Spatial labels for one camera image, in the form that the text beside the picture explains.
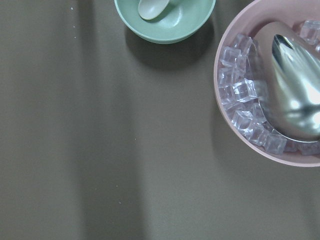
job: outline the pink bowl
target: pink bowl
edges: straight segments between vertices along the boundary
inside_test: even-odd
[[[282,164],[298,167],[320,166],[320,155],[303,156],[299,152],[285,152],[283,155],[266,153],[262,147],[251,144],[232,125],[224,110],[218,91],[218,66],[222,47],[229,46],[237,34],[254,37],[257,31],[267,23],[280,21],[295,28],[305,20],[320,20],[319,0],[255,0],[244,8],[230,23],[222,36],[214,61],[214,89],[218,107],[230,128],[250,148],[259,154]]]

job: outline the pink bowl rim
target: pink bowl rim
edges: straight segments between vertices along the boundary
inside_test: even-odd
[[[253,145],[252,143],[250,143],[244,136],[242,136],[239,131],[231,124],[231,121],[226,113],[226,111],[223,109],[222,107],[222,103],[221,103],[221,99],[220,99],[220,95],[218,92],[218,81],[217,81],[217,75],[218,75],[218,64],[219,64],[219,56],[220,56],[220,52],[221,49],[223,47],[223,44],[230,32],[230,30],[232,29],[233,25],[238,21],[238,19],[244,15],[248,9],[250,9],[252,6],[258,4],[259,2],[261,2],[263,0],[255,0],[253,2],[251,2],[249,5],[247,5],[233,20],[232,22],[229,24],[229,26],[227,27],[227,29],[225,30],[220,43],[218,45],[217,51],[216,51],[216,55],[215,55],[215,59],[214,59],[214,65],[213,65],[213,74],[214,74],[214,92],[215,92],[215,98],[217,101],[217,105],[219,107],[219,110],[224,118],[224,120],[227,122],[227,124],[229,125],[229,127],[233,130],[233,132],[246,144],[248,145],[251,149],[253,149],[254,151],[258,152],[259,154],[261,154],[262,156],[273,160],[275,162],[281,163],[281,164],[285,164],[285,165],[289,165],[289,166],[295,166],[295,167],[320,167],[320,160],[318,163],[303,163],[303,162],[292,162],[292,161],[287,161],[287,160],[283,160],[280,159],[278,157],[276,157],[275,155],[271,155],[269,153],[266,153],[264,151],[262,151],[261,149],[259,149],[257,146]]]

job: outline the stainless steel spoon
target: stainless steel spoon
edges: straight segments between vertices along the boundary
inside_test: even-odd
[[[260,68],[253,78],[266,119],[289,139],[320,140],[320,54],[281,22],[265,25],[254,38],[259,57],[252,57],[253,49],[249,61]]]

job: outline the bowl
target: bowl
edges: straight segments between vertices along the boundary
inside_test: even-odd
[[[301,155],[299,152],[285,152],[282,155],[275,155],[265,152],[262,147],[253,145],[243,137],[232,125],[220,99],[218,89],[218,67],[220,67],[219,56],[222,48],[230,46],[237,34],[254,37],[264,25],[274,21],[283,22],[294,29],[305,20],[320,20],[319,9],[319,0],[308,0],[307,2],[301,0],[255,0],[245,7],[227,27],[221,38],[215,56],[213,68],[215,97],[225,121],[234,133],[254,151],[273,161],[291,166],[319,167],[320,156],[305,156]]]
[[[152,20],[138,13],[139,0],[114,0],[122,21],[139,37],[156,44],[173,44],[194,34],[209,18],[216,0],[170,0]]]

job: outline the green bowl rim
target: green bowl rim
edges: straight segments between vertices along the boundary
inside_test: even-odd
[[[208,14],[205,16],[205,18],[202,20],[202,22],[197,25],[194,29],[192,29],[190,32],[188,32],[187,34],[185,35],[182,35],[182,36],[179,36],[179,37],[174,37],[174,38],[167,38],[167,39],[159,39],[159,38],[153,38],[153,37],[150,37],[150,36],[147,36],[139,31],[137,31],[135,28],[133,28],[129,22],[127,22],[127,20],[124,18],[124,16],[122,15],[120,9],[119,9],[119,6],[118,6],[118,0],[114,0],[114,4],[115,4],[115,8],[121,18],[121,20],[125,23],[125,25],[131,29],[135,34],[137,34],[138,36],[141,36],[142,38],[146,39],[146,40],[150,40],[151,42],[172,42],[172,41],[176,41],[176,40],[184,40],[186,39],[187,37],[189,37],[190,35],[192,35],[194,32],[196,32],[199,28],[202,27],[203,24],[205,24],[205,22],[208,20],[208,18],[210,17],[211,13],[213,12],[214,10],[214,7],[216,5],[216,0],[212,0],[212,5],[211,5],[211,8],[208,12]]]

